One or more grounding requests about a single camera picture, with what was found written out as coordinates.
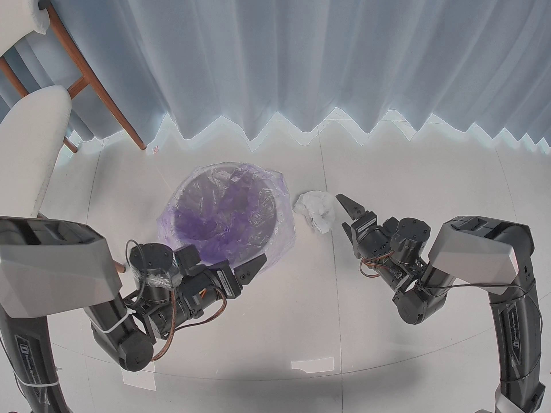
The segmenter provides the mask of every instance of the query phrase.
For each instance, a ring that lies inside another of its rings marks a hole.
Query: wooden chair frame
[[[98,94],[100,100],[113,114],[115,119],[119,121],[121,127],[128,133],[128,135],[138,145],[138,147],[140,147],[140,149],[145,150],[145,144],[138,136],[138,133],[136,133],[134,127],[130,125],[130,123],[119,110],[115,102],[111,99],[111,96],[109,96],[109,93],[107,93],[105,87],[103,87],[103,85],[100,83],[100,80],[98,79],[82,53],[79,51],[77,45],[74,43],[73,39],[69,35],[69,32],[67,32],[65,26],[61,22],[61,19],[57,15],[57,12],[51,3],[51,0],[40,0],[38,2],[38,8],[40,10],[46,9],[48,11],[48,15],[50,16],[50,28],[52,29],[54,34],[56,34],[57,39],[59,40],[69,57],[73,60],[73,63],[82,73],[82,76],[77,81],[75,81],[71,85],[71,87],[67,89],[69,95],[71,96],[71,99],[77,96],[86,86],[92,86],[95,93]],[[19,80],[19,78],[17,78],[17,75],[10,68],[8,62],[5,60],[4,57],[0,57],[0,70],[2,70],[2,72],[5,74],[5,76],[15,87],[22,98],[29,94],[23,83]],[[67,137],[63,139],[63,143],[73,153],[77,152],[77,147],[71,141],[69,141]]]

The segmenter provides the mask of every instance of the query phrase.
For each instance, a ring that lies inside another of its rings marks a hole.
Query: white chair
[[[46,32],[49,17],[38,1],[0,0],[0,55],[31,31]],[[71,97],[62,86],[29,94],[4,58],[0,68],[23,97],[0,123],[0,215],[37,217],[65,139]]]

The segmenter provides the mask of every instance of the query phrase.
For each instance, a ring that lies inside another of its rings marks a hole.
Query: tile floor
[[[366,134],[335,110],[312,133],[275,117],[249,142],[237,126],[220,119],[185,141],[167,118],[146,151],[123,134],[80,143],[76,155],[62,150],[41,211],[88,223],[123,261],[128,238],[157,240],[155,220],[190,171],[222,161],[279,170],[293,201],[308,190],[327,190],[352,197],[381,220],[391,215],[423,219],[432,227],[425,254],[441,223],[459,214],[529,224],[541,309],[551,320],[551,151],[527,138],[514,142],[507,132],[491,140],[476,126],[461,133],[431,117],[416,133],[389,112]],[[156,363],[156,391],[123,384],[120,368],[93,340],[83,311],[49,317],[72,410],[490,410],[499,372],[486,293],[454,290],[444,308],[421,325],[403,323],[388,287],[359,274],[339,226],[347,216],[336,210],[334,231],[323,236],[295,215],[295,247],[231,301],[223,317],[176,336]],[[122,281],[122,294],[134,290],[130,274]],[[544,328],[542,350],[541,381],[551,384],[549,328]],[[333,359],[333,370],[292,369],[292,361],[318,359]],[[9,388],[0,410],[28,410],[3,356],[0,378]],[[541,411],[550,410],[547,395]]]

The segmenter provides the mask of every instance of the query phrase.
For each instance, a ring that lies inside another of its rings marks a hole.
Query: purple plastic bag
[[[174,250],[194,244],[208,264],[227,259],[235,267],[265,253],[265,270],[295,243],[283,175],[248,163],[193,170],[157,224],[163,243]]]

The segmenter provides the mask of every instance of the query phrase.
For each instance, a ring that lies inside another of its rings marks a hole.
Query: blue curtain
[[[366,132],[396,109],[551,143],[550,0],[52,1],[145,142],[166,112],[185,138],[224,115],[252,139],[276,111],[311,131],[340,107]],[[79,77],[51,34],[15,49],[40,86]],[[87,139],[120,129],[91,88],[73,113]]]

